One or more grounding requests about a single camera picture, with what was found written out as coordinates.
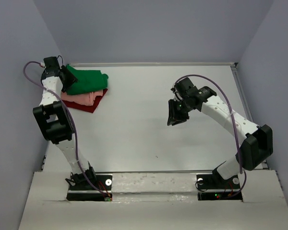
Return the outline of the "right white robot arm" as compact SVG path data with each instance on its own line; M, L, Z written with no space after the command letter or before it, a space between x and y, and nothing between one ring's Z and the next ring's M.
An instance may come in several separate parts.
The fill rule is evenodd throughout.
M197 88L190 75L179 78L171 91L174 98L168 102L168 126L186 122L189 112L197 110L215 120L235 138L237 153L217 166L210 176L215 187L224 187L230 178L254 170L272 155L271 127L260 126L235 112L226 95L220 97L208 86Z

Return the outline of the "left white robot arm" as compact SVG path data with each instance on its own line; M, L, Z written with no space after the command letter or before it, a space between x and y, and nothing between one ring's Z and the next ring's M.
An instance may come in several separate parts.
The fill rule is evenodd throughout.
M72 170L70 179L66 180L69 185L96 190L95 170L79 150L73 118L60 97L77 79L66 66L59 64L57 57L46 57L43 61L40 85L43 94L39 106L33 108L33 115L44 139L52 142L69 163Z

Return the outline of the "green t-shirt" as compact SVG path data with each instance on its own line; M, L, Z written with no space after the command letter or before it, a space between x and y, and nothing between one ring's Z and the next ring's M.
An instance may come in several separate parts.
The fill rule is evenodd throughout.
M97 92L108 87L108 75L100 70L78 70L70 65L66 67L78 80L66 91L68 95Z

